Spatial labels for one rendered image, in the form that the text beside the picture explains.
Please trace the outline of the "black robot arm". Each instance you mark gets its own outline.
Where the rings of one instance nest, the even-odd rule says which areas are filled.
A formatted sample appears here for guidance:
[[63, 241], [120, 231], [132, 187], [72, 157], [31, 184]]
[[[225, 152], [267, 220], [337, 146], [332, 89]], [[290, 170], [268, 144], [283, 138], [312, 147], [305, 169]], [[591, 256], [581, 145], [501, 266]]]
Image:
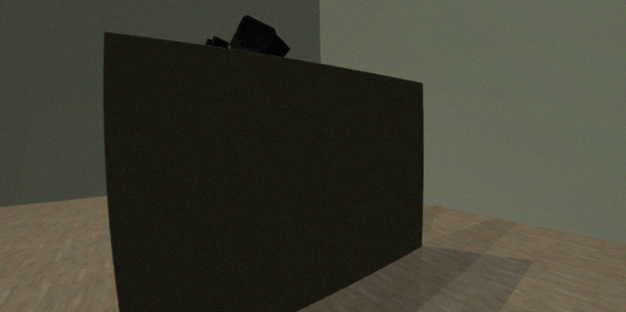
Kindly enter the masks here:
[[[221, 48], [228, 48], [229, 46], [229, 42], [223, 40], [223, 39], [219, 39], [216, 36], [213, 36], [213, 39], [206, 39], [206, 42], [204, 44], [205, 46], [207, 45], [211, 45], [211, 46], [216, 46], [216, 47], [221, 47]], [[286, 45], [286, 43], [277, 35], [271, 49], [269, 53], [265, 53], [265, 54], [269, 54], [269, 55], [274, 55], [274, 56], [280, 56], [283, 57], [288, 51], [290, 50], [290, 48]]]

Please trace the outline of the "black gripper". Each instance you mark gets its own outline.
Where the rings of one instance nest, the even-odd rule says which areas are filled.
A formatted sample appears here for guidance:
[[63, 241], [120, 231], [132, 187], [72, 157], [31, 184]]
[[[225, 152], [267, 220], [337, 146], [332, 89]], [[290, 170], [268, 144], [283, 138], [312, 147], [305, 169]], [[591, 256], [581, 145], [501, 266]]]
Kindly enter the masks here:
[[230, 49], [248, 51], [257, 54], [269, 53], [277, 37], [275, 29], [251, 16], [242, 18], [230, 43]]

